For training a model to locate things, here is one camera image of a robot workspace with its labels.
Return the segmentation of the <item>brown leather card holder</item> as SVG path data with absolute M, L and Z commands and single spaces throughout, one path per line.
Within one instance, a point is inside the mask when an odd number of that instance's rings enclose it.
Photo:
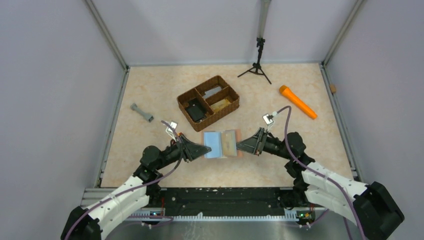
M 202 144 L 211 148 L 203 157 L 205 159 L 241 158 L 243 153 L 237 149 L 237 143 L 242 140 L 240 129 L 223 131 L 203 131 Z

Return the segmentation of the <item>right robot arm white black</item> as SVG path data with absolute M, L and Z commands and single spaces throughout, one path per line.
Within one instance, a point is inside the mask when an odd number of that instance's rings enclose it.
M 236 147 L 252 155 L 265 152 L 287 159 L 284 167 L 294 179 L 293 189 L 298 198 L 351 221 L 368 240 L 388 239 L 405 220 L 383 184 L 356 181 L 322 166 L 306 154 L 306 145 L 298 132 L 289 132 L 280 140 L 261 127 Z

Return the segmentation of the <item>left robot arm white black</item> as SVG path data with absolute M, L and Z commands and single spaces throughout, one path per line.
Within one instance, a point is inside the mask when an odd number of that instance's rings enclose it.
M 147 146 L 135 172 L 118 188 L 87 207 L 74 208 L 66 221 L 62 240 L 105 240 L 135 211 L 147 206 L 160 188 L 158 183 L 168 174 L 160 169 L 181 161 L 191 162 L 211 152 L 209 146 L 192 142 L 181 134 L 177 141 L 161 150 Z

